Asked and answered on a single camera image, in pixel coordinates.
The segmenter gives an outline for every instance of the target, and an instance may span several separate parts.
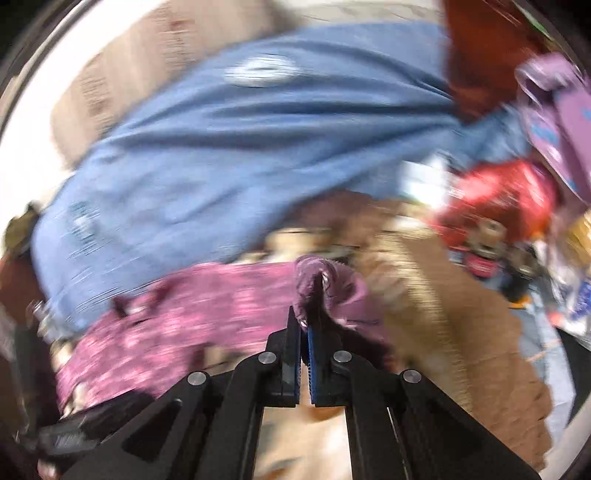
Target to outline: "laundry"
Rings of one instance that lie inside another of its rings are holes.
[[[506,301],[449,262],[428,228],[377,233],[355,267],[386,305],[384,325],[397,356],[533,468],[543,468],[551,397],[521,358],[521,324]]]
[[[526,154],[515,109],[456,117],[446,46],[422,22],[308,28],[228,49],[147,100],[35,229],[47,339],[80,336],[113,297],[173,271],[234,260],[331,189],[396,196],[402,161],[445,151],[463,170]]]
[[[158,397],[206,366],[208,346],[241,355],[264,350],[268,335],[285,328],[292,304],[304,318],[315,295],[301,286],[318,275],[326,284],[323,304],[339,326],[386,354],[376,300],[349,267],[306,257],[295,264],[199,264],[162,278],[142,295],[115,299],[57,373],[61,407],[77,385],[85,385],[87,408],[133,389]]]
[[[532,145],[579,199],[591,202],[591,91],[560,53],[535,57],[515,71],[519,111]]]

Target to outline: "purple cloth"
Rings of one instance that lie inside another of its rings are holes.
[[[285,328],[290,305],[305,322],[318,274],[329,316],[386,344],[375,300],[345,265],[312,257],[295,266],[199,264],[167,275],[144,294],[115,299],[58,372],[60,405],[81,382],[86,407],[133,389],[159,397],[203,367],[208,345],[245,354],[264,350],[268,335]]]
[[[515,71],[524,129],[566,185],[591,202],[591,94],[587,78],[560,53],[535,57]]]
[[[304,331],[307,327],[306,306],[321,293],[324,311],[335,323],[354,330],[373,343],[388,344],[381,322],[383,312],[360,274],[339,262],[312,255],[300,257],[295,262],[295,270],[297,300],[294,313]],[[322,292],[315,291],[318,275],[322,278]]]

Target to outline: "pile of clothes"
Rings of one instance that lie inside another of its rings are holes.
[[[459,119],[446,44],[409,22],[225,50],[97,141],[41,215],[11,222],[3,261],[29,280],[0,301],[40,322],[60,411],[232,368],[291,305],[305,324],[321,277],[326,313],[384,368],[419,369],[542,469],[574,393],[532,244],[564,174],[536,161],[528,105]],[[299,412],[289,422],[343,416]]]

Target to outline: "denim fabric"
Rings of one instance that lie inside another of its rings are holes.
[[[446,92],[445,32],[422,22],[308,28],[191,69],[97,142],[45,211],[33,259],[48,339],[82,334],[116,294],[257,244],[337,187],[399,192],[402,160],[525,154],[517,113],[468,126]]]

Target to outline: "brown fabric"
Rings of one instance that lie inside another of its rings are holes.
[[[477,119],[515,99],[515,68],[547,51],[511,0],[444,0],[452,46],[448,77],[460,113]]]
[[[449,262],[428,229],[380,232],[355,266],[387,304],[385,324],[399,355],[532,467],[551,440],[547,387],[521,358],[521,324],[500,294]],[[426,296],[417,302],[416,289]]]
[[[66,167],[188,65],[283,25],[266,0],[163,3],[94,56],[55,105],[51,128]]]
[[[397,200],[377,201],[364,193],[334,190],[294,209],[286,225],[327,228],[334,244],[361,247],[399,204]]]
[[[0,259],[0,303],[18,323],[26,322],[25,311],[34,300],[44,300],[29,256]]]

